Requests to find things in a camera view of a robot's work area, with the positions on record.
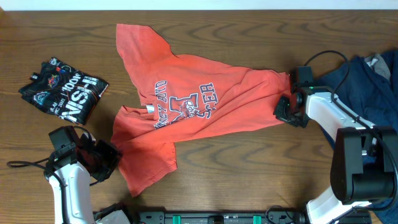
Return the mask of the orange printed t-shirt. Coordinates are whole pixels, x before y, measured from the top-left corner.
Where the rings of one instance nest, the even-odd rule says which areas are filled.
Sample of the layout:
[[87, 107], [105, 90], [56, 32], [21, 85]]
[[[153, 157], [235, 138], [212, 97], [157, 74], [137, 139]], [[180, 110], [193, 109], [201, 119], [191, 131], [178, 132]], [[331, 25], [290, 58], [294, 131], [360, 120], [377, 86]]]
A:
[[140, 108], [122, 106], [111, 142], [132, 196], [177, 168], [175, 143], [274, 126], [289, 76], [172, 52], [148, 26], [118, 24], [116, 48]]

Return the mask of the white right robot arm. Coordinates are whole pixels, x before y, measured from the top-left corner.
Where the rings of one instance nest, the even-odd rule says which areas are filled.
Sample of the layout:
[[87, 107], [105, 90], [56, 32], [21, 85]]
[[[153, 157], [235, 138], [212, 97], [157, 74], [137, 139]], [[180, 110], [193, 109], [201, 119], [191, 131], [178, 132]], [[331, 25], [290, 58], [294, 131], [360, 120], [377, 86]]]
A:
[[281, 96], [274, 115], [302, 128], [312, 119], [335, 142], [330, 186], [303, 212], [294, 213], [292, 223], [358, 222], [358, 213], [373, 211], [373, 203], [389, 199], [381, 210], [397, 203], [395, 129], [363, 119], [323, 86], [300, 87], [290, 97]]

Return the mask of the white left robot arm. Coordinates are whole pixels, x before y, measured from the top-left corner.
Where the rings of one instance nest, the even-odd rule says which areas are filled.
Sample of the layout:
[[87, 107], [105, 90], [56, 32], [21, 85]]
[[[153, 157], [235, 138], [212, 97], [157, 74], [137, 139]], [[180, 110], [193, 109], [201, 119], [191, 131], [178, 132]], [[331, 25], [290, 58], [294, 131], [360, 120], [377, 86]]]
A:
[[53, 140], [53, 159], [46, 166], [52, 186], [55, 223], [131, 223], [126, 209], [114, 204], [94, 212], [90, 199], [91, 178], [97, 183], [109, 178], [121, 154], [99, 140]]

